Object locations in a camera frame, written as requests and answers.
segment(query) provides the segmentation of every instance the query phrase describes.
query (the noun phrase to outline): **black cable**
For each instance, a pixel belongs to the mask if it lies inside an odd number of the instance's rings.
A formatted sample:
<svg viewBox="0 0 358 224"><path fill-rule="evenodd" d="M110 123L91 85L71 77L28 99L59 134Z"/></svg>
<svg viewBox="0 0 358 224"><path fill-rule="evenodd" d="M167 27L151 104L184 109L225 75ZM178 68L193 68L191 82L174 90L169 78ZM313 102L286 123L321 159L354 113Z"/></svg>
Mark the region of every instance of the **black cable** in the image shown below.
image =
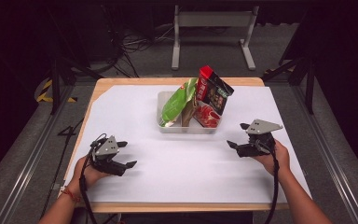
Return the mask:
<svg viewBox="0 0 358 224"><path fill-rule="evenodd" d="M117 65L118 67L116 67L116 66L114 66L115 68L116 68L116 70L118 70L121 74L123 74L124 76L126 76L126 77L131 77L126 71L124 71L124 70L122 70L122 68L119 66L119 65Z"/></svg>
<svg viewBox="0 0 358 224"><path fill-rule="evenodd" d="M58 176L58 173L59 173L60 168L61 168L61 165L62 165L63 156L64 156L65 151L66 151L66 149L67 149L67 147L68 147L68 145L69 145L69 140L71 139L72 134L73 134L74 131L76 130L77 126L79 126L80 123L83 122L83 120L84 120L84 118L81 119L81 120L77 123L77 125L75 125L74 128L71 127L71 126L68 127L68 128L69 128L69 131L68 131L68 135L66 135L65 146L64 146L64 148L63 148L63 151L62 151L62 154L61 154L61 157L60 157L60 162L59 162L59 164L58 164L58 167L57 167L56 173L55 173L55 175L54 175L53 181L51 182L51 187L50 187L50 190L48 191L48 197L46 198L45 205L44 205L44 207L43 207L42 214L40 215L40 218L42 218L43 215L45 215L46 209L47 209L47 207L48 207L48 202L49 202L49 200L50 200L51 192L52 192L52 190L53 190L53 185L55 184L55 182L56 182L56 180L57 180L57 176Z"/></svg>
<svg viewBox="0 0 358 224"><path fill-rule="evenodd" d="M150 47L152 47L153 45L155 45L157 43L160 43L160 42L164 41L165 39L167 39L164 36L168 35L172 31L173 31L173 27L171 27L168 31L166 31L160 37L155 37L153 40L149 40L149 39L146 39L146 38L141 38L140 36L137 35L136 39L130 39L130 40L126 41L126 38L129 37L129 36L132 36L132 35L125 35L124 41L123 41L125 43L123 44L122 48L126 49L126 51L128 53L133 53L133 52L136 52L138 50L139 51L147 50ZM127 45L129 45L129 44L137 44L137 47L136 48L129 48L129 47L127 47Z"/></svg>
<svg viewBox="0 0 358 224"><path fill-rule="evenodd" d="M115 215L109 216L109 218L103 222L103 224L107 224L108 222L110 222L113 218L115 217Z"/></svg>
<svg viewBox="0 0 358 224"><path fill-rule="evenodd" d="M266 220L266 224L269 224L272 220L272 217L274 216L275 207L277 205L277 199L278 199L278 171L279 171L279 163L275 155L275 150L271 151L272 158L274 160L274 196L272 198L272 205L271 209L269 210L269 214Z"/></svg>
<svg viewBox="0 0 358 224"><path fill-rule="evenodd" d="M89 159L92 154L92 150L94 150L100 144L99 141L103 140L103 139L100 139L101 136L103 136L103 135L106 137L106 133L103 133L95 141L93 141L91 143L91 148L89 149L89 153L87 154L86 160L83 163L83 168L81 169L80 178L79 178L80 192L83 197L84 204L86 205L87 211L89 212L89 218L91 219L93 224L97 224L97 220L95 220L95 216L92 213L89 197L87 196L87 193L86 193L87 182L86 182L86 177L84 176L84 171L86 170L86 168L88 166Z"/></svg>
<svg viewBox="0 0 358 224"><path fill-rule="evenodd" d="M275 152L275 148L270 149L267 145L263 144L260 142L260 140L256 140L255 144L257 145L257 147L263 147L266 150L268 150L272 156L272 159L274 160L274 196L272 197L272 205L271 208L269 210L269 214L268 217L266 219L265 224L269 224L270 221L272 220L272 217L274 216L274 212L275 212L275 207L277 205L277 200L278 200L278 171L279 171L279 162L277 160L276 157L276 152Z"/></svg>
<svg viewBox="0 0 358 224"><path fill-rule="evenodd" d="M121 61L123 61L124 63L126 63L128 66L131 66L129 62L127 62L126 60L124 59L120 59Z"/></svg>
<svg viewBox="0 0 358 224"><path fill-rule="evenodd" d="M139 76L138 76L138 73L136 72L135 67L133 66L133 64L132 64L132 62L131 62L131 59L130 59L130 56L128 55L128 53L127 53L127 52L124 52L124 56L125 56L125 57L127 58L127 60L129 61L130 66L131 66L132 71L133 71L133 73L135 74L135 76L136 76L136 77L139 77Z"/></svg>
<svg viewBox="0 0 358 224"><path fill-rule="evenodd" d="M115 63L117 63L117 59L114 59L112 62L109 62L109 64L104 67L97 68L94 70L90 69L90 71L100 75L101 73L106 72L107 70L111 69L115 65ZM72 71L72 72L75 73L75 76L87 76L87 74L84 72L77 72L77 71Z"/></svg>

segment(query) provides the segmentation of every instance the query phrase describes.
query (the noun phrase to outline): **metal rod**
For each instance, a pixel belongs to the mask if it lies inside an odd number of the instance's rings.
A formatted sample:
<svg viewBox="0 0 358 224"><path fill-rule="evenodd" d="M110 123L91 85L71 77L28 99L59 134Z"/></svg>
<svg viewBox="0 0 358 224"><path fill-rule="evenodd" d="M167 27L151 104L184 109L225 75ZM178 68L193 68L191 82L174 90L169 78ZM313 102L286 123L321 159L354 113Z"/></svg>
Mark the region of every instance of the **metal rod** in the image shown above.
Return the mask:
<svg viewBox="0 0 358 224"><path fill-rule="evenodd" d="M319 126L318 120L308 113L308 109L306 105L303 103L304 93L298 86L293 86L292 90L295 94L295 97L298 101L298 104L301 105L301 109L303 110L303 114L307 118L307 122L311 127L314 135L317 138L319 149L321 155L324 159L324 163L327 166L327 169L332 176L334 183L336 184L338 193L341 196L342 201L347 207L348 213L351 216L351 220L353 223L358 223L358 203L351 191L351 187L348 183L348 179L345 176L344 171L339 165L336 157L331 152L330 146L327 144L327 140L324 138L324 134L322 132L321 127Z"/></svg>
<svg viewBox="0 0 358 224"><path fill-rule="evenodd" d="M62 102L65 102L67 98L69 98L72 93L73 87L67 86L64 88L62 93ZM29 181L31 180L32 175L34 174L34 170L36 169L37 164L40 161L40 158L43 155L43 151L46 147L46 142L50 136L50 133L54 127L54 124L57 122L58 117L60 116L62 109L65 104L60 104L57 108L57 113L54 115L50 115L48 118L48 122L43 128L42 133L39 136L39 139L36 142L36 145L28 159L25 163L24 168L19 174L19 178L16 181L16 184L13 187L13 190L10 192L7 197L7 201L3 206L0 212L0 224L8 223L13 216L14 211L17 208L17 205L20 202L22 194L28 186Z"/></svg>

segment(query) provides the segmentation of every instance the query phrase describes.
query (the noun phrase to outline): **wooden table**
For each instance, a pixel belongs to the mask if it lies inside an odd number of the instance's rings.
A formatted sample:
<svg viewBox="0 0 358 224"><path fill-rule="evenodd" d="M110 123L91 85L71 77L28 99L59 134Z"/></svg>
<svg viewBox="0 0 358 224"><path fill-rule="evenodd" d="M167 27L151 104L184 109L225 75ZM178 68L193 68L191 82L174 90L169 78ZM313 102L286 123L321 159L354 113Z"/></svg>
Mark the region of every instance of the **wooden table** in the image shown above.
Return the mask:
<svg viewBox="0 0 358 224"><path fill-rule="evenodd" d="M258 77L224 77L223 80L229 85L236 86L258 86L263 87L263 81ZM69 167L74 159L80 141L83 137L85 126L88 122L90 109L103 93L116 85L177 85L188 81L188 77L178 78L103 78L100 79L90 98L89 108L82 124L79 136L76 140L75 149L68 166L65 178L68 175ZM268 203L91 203L95 213L137 213L137 212L189 212L189 211L255 211L269 210ZM278 203L277 209L287 209L287 203Z"/></svg>

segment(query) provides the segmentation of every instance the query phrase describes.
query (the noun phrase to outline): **food package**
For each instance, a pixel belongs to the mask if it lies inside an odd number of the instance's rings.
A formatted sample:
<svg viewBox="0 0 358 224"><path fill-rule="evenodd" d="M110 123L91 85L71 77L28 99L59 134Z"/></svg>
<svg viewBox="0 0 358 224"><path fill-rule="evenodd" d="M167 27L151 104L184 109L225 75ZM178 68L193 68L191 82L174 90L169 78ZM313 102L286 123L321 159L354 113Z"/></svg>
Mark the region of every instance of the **food package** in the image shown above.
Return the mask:
<svg viewBox="0 0 358 224"><path fill-rule="evenodd" d="M159 126L171 127L182 113L187 102L191 101L196 91L197 78L192 77L184 83L162 107Z"/></svg>
<svg viewBox="0 0 358 224"><path fill-rule="evenodd" d="M205 128L217 128L227 98L233 92L234 90L210 66L201 67L196 89L199 106L194 118Z"/></svg>
<svg viewBox="0 0 358 224"><path fill-rule="evenodd" d="M191 100L187 102L185 108L182 110L182 127L188 127L190 120L193 118L196 113L199 103L196 100L196 94L191 97Z"/></svg>

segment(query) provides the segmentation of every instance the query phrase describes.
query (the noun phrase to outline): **red snack bag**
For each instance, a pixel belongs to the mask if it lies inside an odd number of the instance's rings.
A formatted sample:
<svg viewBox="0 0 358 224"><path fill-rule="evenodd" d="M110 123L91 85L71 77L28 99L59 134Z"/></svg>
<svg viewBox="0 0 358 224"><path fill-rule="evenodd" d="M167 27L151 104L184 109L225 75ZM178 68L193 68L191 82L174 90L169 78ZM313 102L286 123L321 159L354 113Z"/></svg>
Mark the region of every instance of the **red snack bag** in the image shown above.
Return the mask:
<svg viewBox="0 0 358 224"><path fill-rule="evenodd" d="M216 128L223 115L227 98L233 92L234 90L211 67L201 67L196 88L199 107L194 118L205 128Z"/></svg>

